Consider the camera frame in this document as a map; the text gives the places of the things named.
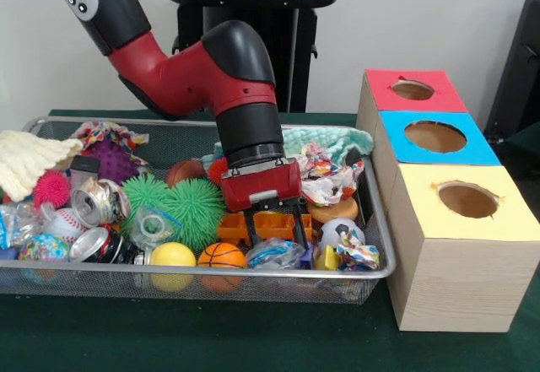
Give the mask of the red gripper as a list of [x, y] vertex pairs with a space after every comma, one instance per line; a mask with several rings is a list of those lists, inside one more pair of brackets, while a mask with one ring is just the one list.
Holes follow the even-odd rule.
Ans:
[[221, 190], [228, 209], [244, 211], [246, 230], [251, 247], [259, 243], [254, 222], [254, 210], [249, 209], [266, 200], [292, 202], [294, 239], [308, 246], [300, 207], [300, 166], [296, 159], [281, 158], [241, 168], [232, 168], [221, 175]]

